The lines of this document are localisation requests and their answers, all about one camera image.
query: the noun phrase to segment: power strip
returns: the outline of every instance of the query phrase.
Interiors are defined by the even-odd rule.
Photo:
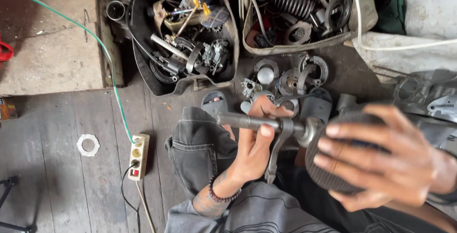
[[[132,136],[135,144],[132,144],[132,149],[130,151],[130,162],[129,166],[133,165],[136,162],[139,162],[137,166],[130,168],[129,179],[131,180],[141,180],[146,174],[146,160],[148,158],[148,148],[149,148],[149,135],[146,134],[137,134]]]

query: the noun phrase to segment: plastic bin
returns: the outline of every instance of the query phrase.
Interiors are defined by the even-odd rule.
[[[378,13],[376,12],[374,0],[359,0],[362,11],[362,31],[369,31],[376,25],[378,21]],[[250,0],[239,0],[240,2],[240,18],[243,27],[243,46],[252,56],[260,55],[277,55],[285,53],[294,53],[310,49],[321,48],[329,45],[337,45],[346,40],[352,39],[357,36],[357,8],[356,3],[353,1],[351,17],[349,18],[350,32],[343,33],[325,40],[305,44],[305,45],[276,45],[269,48],[252,48],[246,44],[246,36],[250,31],[253,23],[252,10],[253,5]]]
[[[148,48],[154,50],[154,44],[150,40],[152,33],[156,33],[154,21],[146,15],[146,8],[159,0],[133,0],[132,3],[132,31]],[[222,0],[230,12],[228,21],[223,25],[222,33],[224,38],[230,42],[230,53],[225,71],[218,74],[217,78],[209,78],[206,75],[195,75],[179,79],[175,84],[163,84],[157,80],[149,67],[149,57],[133,41],[135,60],[144,82],[155,96],[179,96],[184,93],[187,87],[196,80],[209,80],[215,86],[222,88],[231,85],[235,80],[236,69],[239,59],[239,38],[235,19],[229,0]]]

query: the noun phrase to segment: ribbed rubber cover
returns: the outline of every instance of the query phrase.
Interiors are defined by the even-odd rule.
[[[365,113],[362,113],[361,111],[348,112],[348,113],[342,114],[338,118],[331,119],[328,123],[341,123],[341,122],[360,122],[360,123],[365,123],[365,124],[385,125],[384,121],[382,119],[380,119],[379,117],[376,117],[371,114],[365,114]],[[314,156],[316,156],[316,154],[325,155],[317,148],[317,142],[319,141],[319,138],[321,138],[322,136],[325,136],[326,128],[327,128],[327,125],[317,133],[316,137],[313,138],[308,149],[306,150],[305,163],[306,163],[306,170],[308,171],[309,176],[313,179],[314,182],[316,182],[317,185],[319,185],[320,187],[322,187],[323,189],[326,189],[326,190],[332,189],[332,190],[335,190],[335,191],[343,193],[343,194],[355,194],[358,192],[362,192],[364,189],[352,186],[351,184],[347,183],[342,178],[335,176],[333,174],[330,174],[329,172],[317,167],[314,164],[313,159],[314,159]],[[351,140],[351,144],[357,145],[360,147],[375,148],[375,149],[387,152],[386,149],[381,148],[380,146],[374,145],[371,143]]]

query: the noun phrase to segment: coil spring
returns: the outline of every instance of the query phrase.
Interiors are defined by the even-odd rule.
[[[314,0],[271,0],[274,6],[284,12],[291,13],[303,20],[308,18],[314,9]]]

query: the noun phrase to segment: gray sleeve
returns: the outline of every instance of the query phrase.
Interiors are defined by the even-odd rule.
[[[215,233],[224,228],[228,211],[217,219],[208,219],[198,215],[192,206],[192,202],[187,200],[168,211],[168,221],[165,233]]]

